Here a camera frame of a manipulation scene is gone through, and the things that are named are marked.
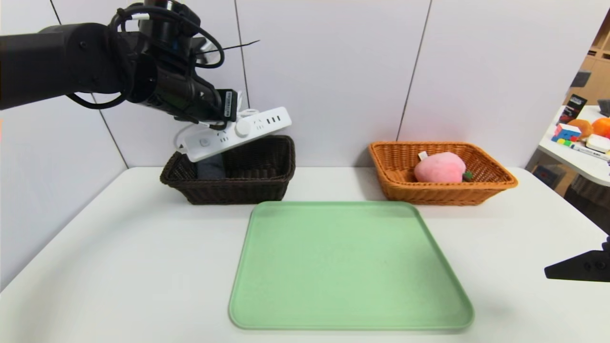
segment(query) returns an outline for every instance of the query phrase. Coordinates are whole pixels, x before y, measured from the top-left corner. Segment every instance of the black mount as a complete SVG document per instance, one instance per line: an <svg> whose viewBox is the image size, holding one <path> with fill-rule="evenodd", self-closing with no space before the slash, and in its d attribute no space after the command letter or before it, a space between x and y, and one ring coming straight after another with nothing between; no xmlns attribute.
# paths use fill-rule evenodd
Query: black mount
<svg viewBox="0 0 610 343"><path fill-rule="evenodd" d="M610 237L592 250L544 268L549 279L610 282Z"/></svg>

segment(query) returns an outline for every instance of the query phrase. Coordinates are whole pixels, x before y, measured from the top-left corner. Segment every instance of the pink plush peach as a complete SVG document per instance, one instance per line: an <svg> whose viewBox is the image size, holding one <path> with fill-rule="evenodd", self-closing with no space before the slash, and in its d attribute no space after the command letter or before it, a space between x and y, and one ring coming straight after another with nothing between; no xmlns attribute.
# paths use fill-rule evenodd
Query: pink plush peach
<svg viewBox="0 0 610 343"><path fill-rule="evenodd" d="M462 182L466 165L454 153L440 153L427 157L415 166L419 182Z"/></svg>

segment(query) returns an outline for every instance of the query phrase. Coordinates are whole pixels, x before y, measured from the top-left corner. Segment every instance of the power outlet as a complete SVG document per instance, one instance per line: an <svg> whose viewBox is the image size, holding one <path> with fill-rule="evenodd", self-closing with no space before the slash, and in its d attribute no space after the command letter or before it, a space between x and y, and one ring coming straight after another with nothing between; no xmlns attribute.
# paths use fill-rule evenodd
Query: power outlet
<svg viewBox="0 0 610 343"><path fill-rule="evenodd" d="M226 129L195 132L184 138L182 146L191 162L198 162L255 139L270 135L292 124L286 108L278 107L229 122Z"/></svg>

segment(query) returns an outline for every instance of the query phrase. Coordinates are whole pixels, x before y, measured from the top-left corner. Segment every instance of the marker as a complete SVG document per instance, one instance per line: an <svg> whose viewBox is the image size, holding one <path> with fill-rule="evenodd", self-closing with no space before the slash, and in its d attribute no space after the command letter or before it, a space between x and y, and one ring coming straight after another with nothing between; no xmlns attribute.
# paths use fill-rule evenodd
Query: marker
<svg viewBox="0 0 610 343"><path fill-rule="evenodd" d="M576 151L580 151L581 153L585 153L587 155L591 155L591 156L595 156L595 157L597 157L599 159L603 159L606 162L610 161L610 156L608 156L606 154L598 153L595 150L584 148L582 146L578 146L578 145L575 145L575 144L572 144L570 147L572 149L576 150Z"/></svg>

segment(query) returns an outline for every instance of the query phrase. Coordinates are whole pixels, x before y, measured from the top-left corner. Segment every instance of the green tray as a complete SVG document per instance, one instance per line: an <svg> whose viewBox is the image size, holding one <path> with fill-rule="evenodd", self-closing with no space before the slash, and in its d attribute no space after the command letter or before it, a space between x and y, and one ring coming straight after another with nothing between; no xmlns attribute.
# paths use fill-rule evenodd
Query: green tray
<svg viewBox="0 0 610 343"><path fill-rule="evenodd" d="M243 329L449 330L470 300L402 202L267 202L254 209L229 315Z"/></svg>

